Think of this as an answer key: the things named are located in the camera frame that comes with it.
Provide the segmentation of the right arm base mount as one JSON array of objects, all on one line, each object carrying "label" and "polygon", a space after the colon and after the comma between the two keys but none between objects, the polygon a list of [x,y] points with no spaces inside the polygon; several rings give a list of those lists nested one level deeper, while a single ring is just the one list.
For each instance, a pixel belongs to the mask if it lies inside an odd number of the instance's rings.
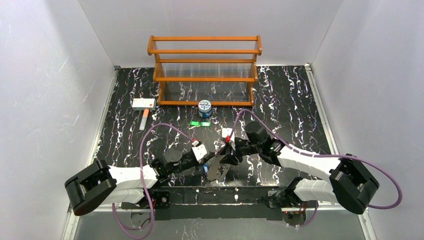
[{"label": "right arm base mount", "polygon": [[295,208],[299,212],[306,211],[308,208],[307,201],[301,201],[292,196],[285,196],[281,192],[274,192],[271,195],[262,196],[256,200],[258,204],[264,204],[270,209],[277,208]]}]

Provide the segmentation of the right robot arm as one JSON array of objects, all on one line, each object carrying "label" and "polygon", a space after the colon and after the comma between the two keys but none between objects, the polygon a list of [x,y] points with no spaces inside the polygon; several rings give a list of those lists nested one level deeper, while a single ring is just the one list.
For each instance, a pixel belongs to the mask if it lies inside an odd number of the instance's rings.
[{"label": "right robot arm", "polygon": [[377,179],[352,155],[325,157],[272,138],[259,122],[246,125],[247,139],[235,137],[231,128],[222,128],[225,142],[219,155],[222,164],[237,166],[245,156],[257,154],[267,164],[296,169],[315,176],[316,180],[294,178],[281,193],[268,201],[282,206],[296,206],[309,201],[340,204],[361,215],[380,187]]}]

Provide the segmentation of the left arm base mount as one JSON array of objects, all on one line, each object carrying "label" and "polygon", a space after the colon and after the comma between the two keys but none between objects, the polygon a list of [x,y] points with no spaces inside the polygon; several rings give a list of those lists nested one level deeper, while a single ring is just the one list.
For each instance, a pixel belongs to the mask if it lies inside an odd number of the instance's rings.
[{"label": "left arm base mount", "polygon": [[[165,190],[154,190],[150,192],[152,206],[155,210],[168,209],[171,205],[171,194]],[[148,200],[144,197],[137,203],[122,202],[120,207],[125,210],[148,209]]]}]

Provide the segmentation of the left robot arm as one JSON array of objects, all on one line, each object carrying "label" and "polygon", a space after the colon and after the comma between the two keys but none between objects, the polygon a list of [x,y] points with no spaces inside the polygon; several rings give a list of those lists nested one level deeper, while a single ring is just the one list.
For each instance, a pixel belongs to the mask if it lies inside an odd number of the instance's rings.
[{"label": "left robot arm", "polygon": [[115,167],[97,160],[70,177],[64,187],[73,213],[83,216],[101,205],[140,204],[146,196],[145,189],[161,187],[173,174],[201,167],[213,157],[215,153],[208,150],[182,153],[170,149],[143,167]]}]

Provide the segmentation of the large silver carabiner keyring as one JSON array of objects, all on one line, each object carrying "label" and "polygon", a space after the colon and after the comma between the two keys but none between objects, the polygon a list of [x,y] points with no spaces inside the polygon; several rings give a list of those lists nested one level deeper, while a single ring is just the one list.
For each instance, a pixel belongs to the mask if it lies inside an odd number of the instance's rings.
[{"label": "large silver carabiner keyring", "polygon": [[210,182],[215,180],[222,180],[228,171],[230,170],[231,165],[230,164],[221,164],[220,163],[221,157],[216,156],[214,159],[211,159],[210,169],[209,172],[206,175],[206,179]]}]

